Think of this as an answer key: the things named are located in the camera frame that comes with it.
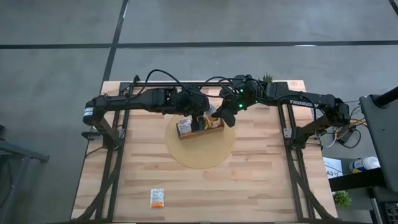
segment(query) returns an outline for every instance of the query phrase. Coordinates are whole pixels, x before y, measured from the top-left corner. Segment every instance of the wooden tabletop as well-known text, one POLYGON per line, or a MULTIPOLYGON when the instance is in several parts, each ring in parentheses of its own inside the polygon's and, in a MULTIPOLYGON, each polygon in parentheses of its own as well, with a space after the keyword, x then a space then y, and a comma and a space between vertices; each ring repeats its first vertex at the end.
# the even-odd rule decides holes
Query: wooden tabletop
MULTIPOLYGON (((305 91, 302 80, 288 83, 291 90, 305 91)), ((117 95, 118 89, 119 82, 104 82, 102 94, 117 95)), ((219 90, 202 89, 211 95, 219 90)), ((215 106, 221 104, 219 98, 209 100, 215 106)), ((312 121, 310 108, 293 108, 297 126, 312 121)), ((113 114, 105 115, 109 123, 113 114)), ((169 154, 165 128, 171 117, 144 110, 130 112, 114 222, 297 221, 277 107, 254 105, 240 111, 231 155, 220 165, 204 170, 186 168, 169 154), (151 189, 165 190, 164 208, 149 207, 151 189)), ((102 140, 90 142, 88 152, 101 144, 102 140)), ((303 156, 312 192, 337 217, 320 148, 307 145, 303 156)), ((72 218, 82 214, 98 193, 105 157, 102 149, 85 159, 72 218)), ((307 217, 302 192, 300 198, 307 217)))

